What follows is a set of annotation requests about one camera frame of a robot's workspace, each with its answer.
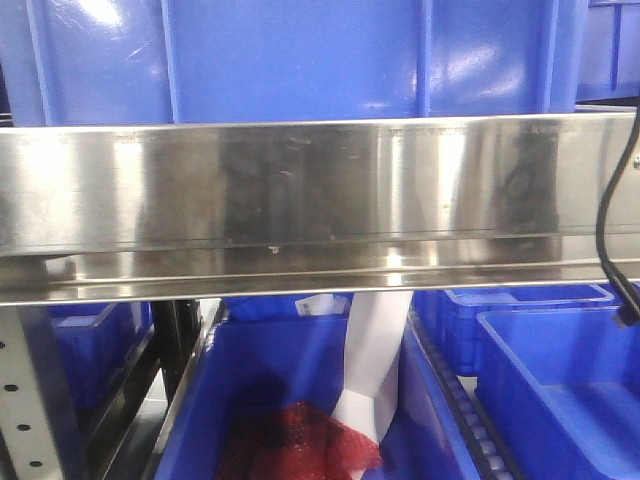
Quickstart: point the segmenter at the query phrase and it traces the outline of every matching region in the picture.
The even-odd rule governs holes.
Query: white label
[[[321,293],[296,302],[296,310],[301,317],[333,315],[344,313],[347,299],[334,297],[331,293]]]

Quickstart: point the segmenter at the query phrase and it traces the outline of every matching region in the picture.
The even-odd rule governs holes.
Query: shelving unit
[[[0,384],[19,389],[0,397],[0,427],[18,478],[80,479],[93,468],[77,454],[86,441],[54,381],[61,370],[37,305],[603,281],[596,209],[632,118],[592,108],[1,129]],[[640,220],[628,206],[640,200],[638,175],[624,176],[608,227],[613,256],[636,280]],[[207,331],[194,325],[165,325],[182,361],[178,391]],[[31,431],[14,432],[17,418]]]

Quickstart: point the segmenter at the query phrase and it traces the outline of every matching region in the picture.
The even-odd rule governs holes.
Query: stainless steel rail
[[[632,116],[1,129],[0,303],[602,279]]]

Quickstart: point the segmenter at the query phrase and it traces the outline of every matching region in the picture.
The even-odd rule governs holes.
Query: black metal bar
[[[84,425],[91,478],[104,476],[160,368],[153,336],[153,331],[147,333],[112,395]]]
[[[155,348],[160,359],[167,400],[171,403],[200,331],[195,300],[152,302],[156,331]]]

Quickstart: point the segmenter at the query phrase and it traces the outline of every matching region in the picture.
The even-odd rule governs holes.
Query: reflective metal surface
[[[19,480],[89,478],[44,308],[0,308],[0,430]]]
[[[601,279],[632,115],[2,129],[0,302]]]

